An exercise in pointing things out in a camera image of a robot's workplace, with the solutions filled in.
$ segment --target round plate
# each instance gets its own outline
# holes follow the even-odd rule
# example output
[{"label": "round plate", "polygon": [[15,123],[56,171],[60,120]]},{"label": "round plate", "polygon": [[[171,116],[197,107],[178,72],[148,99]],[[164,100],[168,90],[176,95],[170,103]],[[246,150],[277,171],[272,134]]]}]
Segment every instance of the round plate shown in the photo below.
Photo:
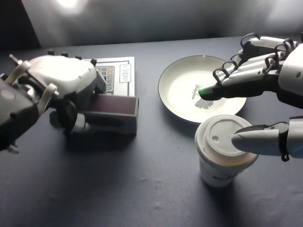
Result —
[{"label": "round plate", "polygon": [[210,56],[191,56],[172,63],[159,80],[161,101],[173,114],[193,123],[218,114],[236,114],[246,98],[205,101],[198,94],[200,88],[216,83],[213,71],[223,63],[224,60]]}]

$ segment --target robotic hand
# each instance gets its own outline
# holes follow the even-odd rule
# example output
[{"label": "robotic hand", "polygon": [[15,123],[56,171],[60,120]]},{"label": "robotic hand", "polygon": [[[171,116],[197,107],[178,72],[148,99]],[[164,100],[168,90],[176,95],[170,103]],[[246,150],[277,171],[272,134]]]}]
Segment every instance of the robotic hand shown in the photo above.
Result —
[{"label": "robotic hand", "polygon": [[[255,38],[243,44],[251,35]],[[242,38],[241,46],[226,62],[231,67],[224,68],[225,63],[213,72],[217,83],[199,90],[201,98],[253,97],[271,91],[281,102],[303,109],[303,44],[251,33]],[[289,155],[303,158],[303,116],[292,117],[289,123],[243,128],[233,135],[232,143],[239,150],[281,156],[283,161]]]},{"label": "robotic hand", "polygon": [[95,69],[97,61],[68,58],[67,53],[28,61],[10,58],[17,67],[0,75],[0,150],[17,152],[15,140],[32,127],[48,107],[53,126],[66,132],[85,131],[89,125],[79,113],[94,94],[106,92],[106,81]]}]

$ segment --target white disposable cup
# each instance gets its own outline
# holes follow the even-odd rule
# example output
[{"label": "white disposable cup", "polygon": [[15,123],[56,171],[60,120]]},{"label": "white disposable cup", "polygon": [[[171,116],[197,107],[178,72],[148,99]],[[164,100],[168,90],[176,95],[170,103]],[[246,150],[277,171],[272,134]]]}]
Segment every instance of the white disposable cup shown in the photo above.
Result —
[{"label": "white disposable cup", "polygon": [[200,173],[210,186],[225,187],[240,172],[251,166],[258,155],[232,145],[232,135],[251,124],[236,115],[208,118],[197,129],[195,144],[200,155]]}]

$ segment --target gray table surface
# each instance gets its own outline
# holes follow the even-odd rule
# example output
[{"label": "gray table surface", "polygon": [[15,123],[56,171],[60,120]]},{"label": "gray table surface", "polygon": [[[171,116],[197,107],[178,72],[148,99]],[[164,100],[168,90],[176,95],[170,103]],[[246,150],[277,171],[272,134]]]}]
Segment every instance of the gray table surface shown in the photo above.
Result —
[{"label": "gray table surface", "polygon": [[[83,58],[135,57],[140,98],[135,138],[98,135],[67,142],[48,114],[17,140],[20,154],[0,153],[1,227],[301,226],[303,161],[259,157],[223,189],[206,186],[194,145],[197,125],[161,103],[157,85],[174,61],[191,55],[228,60],[240,37],[54,48]],[[11,51],[30,60],[46,49]],[[9,52],[0,71],[9,73]],[[275,94],[249,98],[239,116],[273,124],[302,115]]]}]

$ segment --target white plastic lid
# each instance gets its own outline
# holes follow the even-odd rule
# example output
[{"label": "white plastic lid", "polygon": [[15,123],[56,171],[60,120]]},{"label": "white plastic lid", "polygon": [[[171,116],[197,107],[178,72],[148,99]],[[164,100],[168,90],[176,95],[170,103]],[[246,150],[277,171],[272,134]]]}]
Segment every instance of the white plastic lid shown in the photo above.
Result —
[{"label": "white plastic lid", "polygon": [[202,123],[196,132],[195,142],[199,155],[210,165],[249,167],[257,155],[236,149],[233,134],[251,124],[236,115],[217,115]]}]

